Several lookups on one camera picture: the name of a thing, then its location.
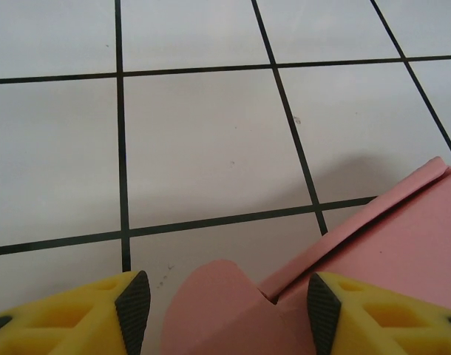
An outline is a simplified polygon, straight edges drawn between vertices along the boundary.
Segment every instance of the yellow foam piece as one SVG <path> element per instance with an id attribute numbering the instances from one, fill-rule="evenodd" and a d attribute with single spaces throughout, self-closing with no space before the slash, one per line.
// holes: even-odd
<path id="1" fill-rule="evenodd" d="M 318 355 L 451 355 L 450 309 L 337 274 L 312 276 L 308 313 Z"/>
<path id="2" fill-rule="evenodd" d="M 1 312 L 0 319 L 6 316 L 12 319 L 0 328 L 0 355 L 140 353 L 135 349 L 129 354 L 126 335 L 123 334 L 125 329 L 119 320 L 122 316 L 129 316 L 133 308 L 125 302 L 116 303 L 117 300 L 127 301 L 134 307 L 139 302 L 148 302 L 146 309 L 141 307 L 143 314 L 138 314 L 141 322 L 135 324 L 146 323 L 149 288 L 143 271 L 119 274 Z M 119 310 L 119 307 L 127 307 L 127 310 Z M 143 339 L 145 326 L 142 326 L 138 332 L 141 331 Z"/>

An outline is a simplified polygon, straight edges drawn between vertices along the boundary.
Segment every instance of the black grout line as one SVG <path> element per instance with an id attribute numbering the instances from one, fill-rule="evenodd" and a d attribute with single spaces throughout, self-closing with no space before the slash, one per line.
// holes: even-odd
<path id="1" fill-rule="evenodd" d="M 127 192 L 127 159 L 125 136 L 125 106 L 123 94 L 121 0 L 115 0 L 115 57 L 117 69 L 117 125 L 119 151 L 119 192 L 121 203 L 122 271 L 132 270 L 129 236 L 129 196 Z"/>
<path id="2" fill-rule="evenodd" d="M 421 85 L 418 78 L 416 77 L 416 74 L 413 71 L 413 68 L 410 66 L 410 63 L 405 62 L 404 65 L 405 65 L 406 69 L 408 70 L 408 72 L 413 80 L 413 83 L 415 83 L 416 88 L 419 91 L 419 95 L 421 95 L 424 103 L 426 104 L 427 109 L 430 111 L 430 114 L 433 117 L 435 125 L 439 128 L 439 132 L 442 134 L 442 137 L 446 141 L 446 144 L 449 147 L 449 150 L 451 152 L 451 139 L 449 137 L 449 134 L 447 133 L 446 129 L 444 128 L 444 125 L 442 124 L 441 120 L 439 119 L 438 114 L 435 112 L 434 107 L 430 102 L 430 99 L 427 97 L 426 92 L 424 91 L 423 86 Z"/>
<path id="3" fill-rule="evenodd" d="M 334 201 L 321 203 L 322 211 L 329 211 L 331 209 L 345 209 L 347 207 L 363 206 L 374 200 L 376 196 L 354 198 L 352 200 Z"/>
<path id="4" fill-rule="evenodd" d="M 335 201 L 323 203 L 321 210 L 341 209 L 351 206 L 365 205 L 374 197 L 363 197 L 352 200 Z M 168 233 L 171 231 L 185 231 L 189 229 L 200 229 L 214 226 L 224 226 L 234 223 L 251 222 L 254 220 L 267 220 L 278 217 L 294 216 L 296 214 L 307 214 L 315 212 L 314 206 L 290 207 L 288 209 L 275 209 L 264 212 L 253 212 L 247 214 L 236 214 L 234 216 L 209 218 L 206 220 L 193 220 L 189 222 L 172 223 L 161 226 L 151 226 L 128 231 L 129 237 L 140 237 L 160 233 Z M 77 237 L 58 238 L 53 240 L 42 240 L 39 242 L 28 242 L 13 244 L 10 246 L 0 246 L 0 255 L 22 253 L 25 251 L 35 251 L 42 249 L 53 249 L 62 246 L 76 246 L 80 244 L 103 242 L 106 240 L 122 240 L 125 235 L 122 231 L 109 231 L 106 233 L 88 234 Z"/>
<path id="5" fill-rule="evenodd" d="M 408 61 L 450 61 L 451 55 L 429 55 L 424 57 L 407 57 Z"/>
<path id="6" fill-rule="evenodd" d="M 233 72 L 238 70 L 261 70 L 271 69 L 270 64 L 251 64 L 251 65 L 229 65 L 222 67 L 195 67 L 195 68 L 177 68 L 177 69 L 158 69 L 158 70 L 138 70 L 134 72 L 124 72 L 123 76 L 151 76 L 151 75 L 171 75 L 171 74 L 189 74 L 196 72 Z"/>
<path id="7" fill-rule="evenodd" d="M 373 8 L 375 9 L 377 15 L 380 18 L 380 21 L 383 24 L 383 27 L 387 31 L 388 36 L 390 37 L 391 41 L 393 42 L 393 45 L 395 46 L 396 50 L 398 51 L 398 54 L 400 55 L 401 59 L 404 61 L 404 65 L 410 74 L 411 79 L 413 80 L 413 83 L 416 85 L 416 88 L 419 91 L 419 95 L 421 95 L 421 98 L 423 99 L 424 103 L 426 104 L 427 109 L 430 111 L 431 116 L 433 117 L 433 120 L 436 124 L 436 126 L 439 128 L 439 132 L 442 134 L 442 137 L 446 141 L 447 146 L 449 147 L 449 150 L 451 152 L 451 139 L 449 135 L 447 134 L 446 129 L 444 128 L 444 125 L 442 124 L 441 120 L 438 117 L 438 114 L 434 110 L 433 105 L 430 102 L 430 99 L 427 97 L 426 92 L 423 89 L 423 86 L 419 82 L 418 78 L 416 77 L 415 72 L 413 71 L 413 68 L 410 66 L 410 62 L 407 60 L 406 56 L 404 55 L 403 49 L 399 45 L 398 41 L 396 40 L 395 35 L 393 34 L 393 31 L 390 29 L 390 25 L 387 23 L 387 20 L 383 16 L 383 13 L 381 12 L 379 6 L 376 3 L 376 0 L 370 0 L 370 2 L 373 5 Z"/>
<path id="8" fill-rule="evenodd" d="M 0 246 L 0 255 L 22 253 L 24 251 L 35 251 L 42 249 L 53 249 L 62 246 L 77 246 L 80 244 L 104 242 L 106 240 L 119 240 L 120 231 L 109 231 L 107 233 L 79 235 L 77 237 L 58 238 L 42 240 L 39 242 L 28 242 L 12 244 L 11 246 Z"/>
<path id="9" fill-rule="evenodd" d="M 143 235 L 169 233 L 171 231 L 186 231 L 189 229 L 224 226 L 227 224 L 251 222 L 253 220 L 267 220 L 270 218 L 293 216 L 295 214 L 305 214 L 311 212 L 314 212 L 313 206 L 290 207 L 288 209 L 275 209 L 272 211 L 236 214 L 234 216 L 209 218 L 207 220 L 193 220 L 188 222 L 165 224 L 161 226 L 131 229 L 130 236 L 139 237 Z"/>
<path id="10" fill-rule="evenodd" d="M 370 2 L 373 5 L 373 9 L 375 9 L 376 14 L 378 15 L 378 17 L 380 18 L 380 21 L 383 24 L 383 27 L 385 28 L 385 30 L 387 31 L 388 36 L 390 37 L 391 41 L 393 42 L 393 45 L 396 48 L 396 51 L 398 52 L 398 54 L 400 55 L 400 57 L 404 60 L 406 59 L 406 56 L 403 53 L 403 49 L 400 47 L 398 41 L 396 40 L 395 35 L 393 35 L 393 31 L 390 29 L 390 26 L 388 25 L 387 20 L 385 19 L 385 17 L 383 16 L 383 13 L 380 10 L 380 7 L 377 5 L 375 0 L 370 0 Z"/>
<path id="11" fill-rule="evenodd" d="M 99 72 L 93 74 L 27 76 L 25 78 L 0 78 L 0 84 L 44 83 L 47 81 L 72 81 L 87 79 L 115 78 L 115 72 Z"/>
<path id="12" fill-rule="evenodd" d="M 282 79 L 279 76 L 277 62 L 275 61 L 273 50 L 271 49 L 270 41 L 268 40 L 268 35 L 265 29 L 265 25 L 263 24 L 262 16 L 260 15 L 260 9 L 258 8 L 257 0 L 251 0 L 251 3 L 254 8 L 255 17 L 257 18 L 258 27 L 262 34 L 263 44 L 265 45 L 268 54 L 268 59 L 272 66 L 275 81 L 277 83 L 279 96 L 282 99 L 283 109 L 285 110 L 286 118 L 288 120 L 288 125 L 291 131 L 291 136 L 293 137 L 294 141 L 294 146 L 296 147 L 299 162 L 301 163 L 302 172 L 303 175 L 305 176 L 306 185 L 308 186 L 311 202 L 315 208 L 314 213 L 316 214 L 317 223 L 319 224 L 319 230 L 321 231 L 321 234 L 324 235 L 328 232 L 328 227 L 326 226 L 324 215 L 322 214 L 322 211 L 319 209 L 319 198 L 317 197 L 316 188 L 314 187 L 313 178 L 311 176 L 311 171 L 309 169 L 308 162 L 306 161 L 305 152 L 302 148 L 301 140 L 299 139 L 298 130 L 296 129 L 296 125 L 294 123 L 293 113 L 291 112 L 290 104 L 288 102 L 288 98 L 286 97 L 285 88 L 283 86 Z"/>
<path id="13" fill-rule="evenodd" d="M 429 55 L 422 57 L 407 58 L 377 58 L 377 59 L 351 59 L 342 61 L 304 61 L 296 63 L 276 64 L 278 68 L 306 68 L 306 67 L 334 67 L 339 65 L 357 65 L 357 64 L 385 64 L 401 63 L 405 61 L 448 61 L 451 55 Z M 190 74 L 198 72 L 231 72 L 240 70 L 263 70 L 272 69 L 271 64 L 250 64 L 250 65 L 231 65 L 222 67 L 195 67 L 195 68 L 177 68 L 177 69 L 159 69 L 159 70 L 137 70 L 130 72 L 100 72 L 92 74 L 73 74 L 73 75 L 51 75 L 51 76 L 30 76 L 25 78 L 0 78 L 0 84 L 23 84 L 23 83 L 41 83 L 46 81 L 75 81 L 101 78 L 117 78 L 135 76 L 153 76 L 153 75 L 171 75 L 171 74 Z"/>
<path id="14" fill-rule="evenodd" d="M 351 59 L 344 61 L 304 61 L 277 64 L 279 68 L 335 67 L 339 65 L 400 63 L 401 58 Z"/>

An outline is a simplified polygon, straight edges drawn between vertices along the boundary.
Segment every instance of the yellow plastic part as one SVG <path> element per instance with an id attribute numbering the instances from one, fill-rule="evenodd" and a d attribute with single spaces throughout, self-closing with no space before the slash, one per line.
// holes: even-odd
<path id="1" fill-rule="evenodd" d="M 341 303 L 331 355 L 451 355 L 451 310 L 337 274 L 318 275 Z"/>
<path id="2" fill-rule="evenodd" d="M 138 273 L 119 274 L 0 313 L 0 355 L 124 355 L 114 302 Z"/>

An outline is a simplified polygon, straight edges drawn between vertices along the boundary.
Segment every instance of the pink foam piece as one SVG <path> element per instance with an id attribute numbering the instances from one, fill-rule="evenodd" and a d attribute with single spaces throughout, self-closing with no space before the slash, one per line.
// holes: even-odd
<path id="1" fill-rule="evenodd" d="M 261 293 L 236 267 L 201 267 L 167 311 L 162 354 L 315 354 L 306 305 L 315 271 L 451 308 L 451 168 L 431 160 L 264 280 Z M 247 352 L 231 350 L 234 339 Z"/>
<path id="2" fill-rule="evenodd" d="M 181 285 L 164 320 L 162 354 L 297 354 L 281 311 L 233 263 L 199 267 Z"/>

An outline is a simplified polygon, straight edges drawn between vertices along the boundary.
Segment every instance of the floor tile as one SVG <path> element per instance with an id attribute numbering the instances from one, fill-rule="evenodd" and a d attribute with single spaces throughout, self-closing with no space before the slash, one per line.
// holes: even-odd
<path id="1" fill-rule="evenodd" d="M 451 54 L 451 0 L 377 0 L 406 56 Z"/>
<path id="2" fill-rule="evenodd" d="M 127 78 L 131 228 L 311 204 L 271 71 Z"/>
<path id="3" fill-rule="evenodd" d="M 0 246 L 120 228 L 115 90 L 0 85 Z"/>
<path id="4" fill-rule="evenodd" d="M 363 209 L 364 206 L 347 207 L 345 209 L 330 209 L 323 211 L 324 219 L 328 230 L 332 231 L 334 228 L 343 224 L 347 219 L 354 216 L 355 213 Z"/>
<path id="5" fill-rule="evenodd" d="M 282 70 L 321 202 L 380 195 L 451 154 L 403 64 Z"/>
<path id="6" fill-rule="evenodd" d="M 0 1 L 0 78 L 114 70 L 113 1 Z"/>
<path id="7" fill-rule="evenodd" d="M 258 283 L 320 238 L 314 214 L 136 237 L 133 269 L 146 270 L 152 307 L 142 354 L 159 354 L 163 316 L 177 289 L 197 267 L 232 260 Z"/>
<path id="8" fill-rule="evenodd" d="M 250 1 L 122 1 L 125 70 L 264 64 Z"/>
<path id="9" fill-rule="evenodd" d="M 368 0 L 258 0 L 278 63 L 398 57 Z"/>
<path id="10" fill-rule="evenodd" d="M 0 311 L 122 272 L 110 240 L 0 256 Z"/>
<path id="11" fill-rule="evenodd" d="M 451 138 L 451 61 L 412 63 L 411 67 Z"/>

